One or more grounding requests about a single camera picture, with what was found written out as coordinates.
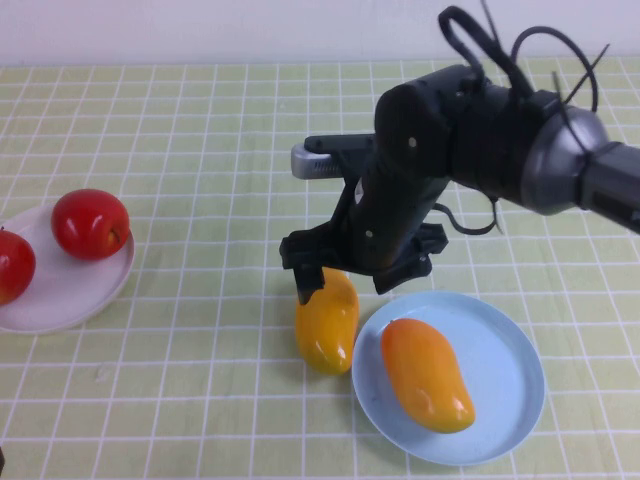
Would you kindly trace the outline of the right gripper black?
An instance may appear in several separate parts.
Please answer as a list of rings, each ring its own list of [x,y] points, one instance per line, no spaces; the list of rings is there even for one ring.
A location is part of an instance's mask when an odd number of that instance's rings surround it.
[[[299,303],[324,288],[321,266],[374,274],[379,295],[429,276],[429,249],[443,241],[443,229],[421,234],[421,225],[446,186],[445,178],[369,168],[344,189],[330,221],[283,239],[282,263],[294,271]]]

